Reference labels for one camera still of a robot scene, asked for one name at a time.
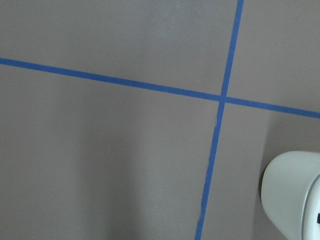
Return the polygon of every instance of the white cylindrical object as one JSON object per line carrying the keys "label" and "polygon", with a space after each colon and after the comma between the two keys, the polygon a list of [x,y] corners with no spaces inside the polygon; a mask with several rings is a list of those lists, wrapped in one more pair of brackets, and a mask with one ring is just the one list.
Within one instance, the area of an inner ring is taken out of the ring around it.
{"label": "white cylindrical object", "polygon": [[307,151],[283,153],[264,172],[263,209],[289,240],[320,239],[319,176],[320,153]]}

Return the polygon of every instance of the white object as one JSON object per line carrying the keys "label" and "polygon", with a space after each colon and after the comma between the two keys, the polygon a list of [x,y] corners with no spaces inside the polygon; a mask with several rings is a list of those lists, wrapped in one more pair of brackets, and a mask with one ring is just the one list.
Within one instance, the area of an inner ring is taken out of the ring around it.
{"label": "white object", "polygon": [[267,166],[263,209],[288,240],[320,240],[320,153],[290,151]]}

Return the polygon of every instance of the blue tape line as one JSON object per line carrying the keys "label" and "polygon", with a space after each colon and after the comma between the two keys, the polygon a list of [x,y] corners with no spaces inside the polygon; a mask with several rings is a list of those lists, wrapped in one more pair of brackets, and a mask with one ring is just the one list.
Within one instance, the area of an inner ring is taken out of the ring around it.
{"label": "blue tape line", "polygon": [[210,192],[210,185],[211,185],[211,179],[214,172],[214,165],[215,165],[215,159],[217,155],[217,149],[218,149],[218,143],[219,143],[219,136],[220,136],[220,130],[225,110],[225,104],[226,104],[226,98],[229,88],[229,82],[230,82],[230,76],[231,76],[231,69],[232,64],[234,61],[235,56],[235,50],[236,50],[236,44],[237,44],[237,38],[238,38],[238,32],[240,28],[240,20],[241,20],[241,14],[242,9],[244,5],[244,0],[238,0],[236,11],[235,11],[235,17],[234,17],[234,23],[232,28],[232,34],[231,34],[231,40],[229,45],[229,51],[228,51],[228,57],[226,60],[225,70],[224,70],[224,77],[223,77],[223,83],[221,88],[221,99],[219,101],[219,106],[216,114],[216,125],[213,130],[213,137],[212,137],[212,143],[211,143],[211,150],[208,160],[208,167],[206,169],[206,175],[205,175],[205,182],[203,187],[203,193],[202,193],[202,199],[201,199],[201,212],[200,217],[196,226],[195,231],[195,240],[200,240],[202,237],[204,222],[205,222],[205,216],[206,216],[206,210],[207,210],[207,204],[208,204],[208,198],[209,198],[209,192]]}
{"label": "blue tape line", "polygon": [[152,83],[147,83],[142,81],[133,81],[133,80],[123,79],[123,78],[104,76],[104,75],[99,75],[94,73],[70,70],[66,68],[47,66],[42,64],[12,60],[12,59],[1,58],[1,57],[0,57],[0,64],[24,68],[24,69],[37,70],[37,71],[42,71],[47,73],[77,77],[82,79],[95,80],[95,81],[100,81],[105,83],[124,85],[129,87],[140,88],[140,89],[148,89],[148,90],[153,90],[153,91],[158,91],[163,93],[183,95],[183,96],[188,96],[188,97],[198,98],[198,99],[206,99],[206,100],[212,100],[212,101],[220,100],[219,95],[211,94],[211,93],[192,91],[192,90],[171,87],[171,86],[157,85],[157,84],[152,84]]}
{"label": "blue tape line", "polygon": [[320,119],[320,112],[303,110],[303,109],[294,108],[294,107],[280,106],[280,105],[275,105],[270,103],[244,100],[244,99],[239,99],[235,97],[227,97],[226,103]]}

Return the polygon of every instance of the wall surface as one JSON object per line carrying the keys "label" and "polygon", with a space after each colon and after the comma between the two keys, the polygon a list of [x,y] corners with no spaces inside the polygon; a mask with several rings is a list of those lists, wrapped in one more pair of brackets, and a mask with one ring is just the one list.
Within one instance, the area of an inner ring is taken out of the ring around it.
{"label": "wall surface", "polygon": [[0,239],[285,240],[261,175],[320,152],[320,2],[0,8]]}

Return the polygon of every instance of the blue painter's tape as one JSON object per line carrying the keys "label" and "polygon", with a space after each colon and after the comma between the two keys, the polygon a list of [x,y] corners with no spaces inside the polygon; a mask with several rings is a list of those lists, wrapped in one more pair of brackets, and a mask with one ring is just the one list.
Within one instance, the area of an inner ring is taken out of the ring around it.
{"label": "blue painter's tape", "polygon": [[214,172],[214,165],[215,165],[215,159],[217,155],[220,130],[221,130],[221,125],[222,125],[222,120],[223,120],[223,115],[225,110],[226,97],[227,97],[228,88],[229,88],[232,64],[235,56],[243,5],[244,5],[244,0],[238,0],[236,11],[235,11],[233,28],[232,28],[231,40],[229,45],[228,57],[226,60],[226,65],[224,70],[224,77],[223,77],[222,89],[220,94],[221,99],[219,101],[218,110],[216,114],[216,125],[213,131],[211,150],[210,150],[210,155],[208,160],[208,167],[205,175],[205,181],[204,181],[204,187],[203,187],[203,193],[202,193],[202,199],[201,199],[200,217],[196,226],[196,231],[194,236],[195,240],[201,240],[201,237],[202,237],[209,192],[210,192],[210,185],[211,185],[212,175]]}
{"label": "blue painter's tape", "polygon": [[250,101],[250,100],[244,100],[244,99],[239,99],[234,97],[227,97],[226,103],[320,119],[320,112],[303,110],[303,109],[293,108],[288,106],[280,106],[280,105],[263,103],[258,101]]}
{"label": "blue painter's tape", "polygon": [[134,80],[128,80],[128,79],[111,77],[111,76],[104,76],[104,75],[99,75],[99,74],[94,74],[89,72],[70,70],[66,68],[47,66],[47,65],[12,60],[7,58],[0,58],[0,64],[24,68],[24,69],[30,69],[30,70],[37,70],[37,71],[42,71],[47,73],[77,77],[82,79],[95,80],[95,81],[100,81],[105,83],[124,85],[129,87],[140,88],[140,89],[148,89],[148,90],[153,90],[153,91],[158,91],[163,93],[188,96],[188,97],[198,98],[198,99],[206,99],[211,101],[220,100],[219,95],[211,94],[211,93],[192,91],[192,90],[187,90],[187,89],[182,89],[177,87],[157,85],[157,84],[152,84],[152,83],[147,83],[142,81],[134,81]]}

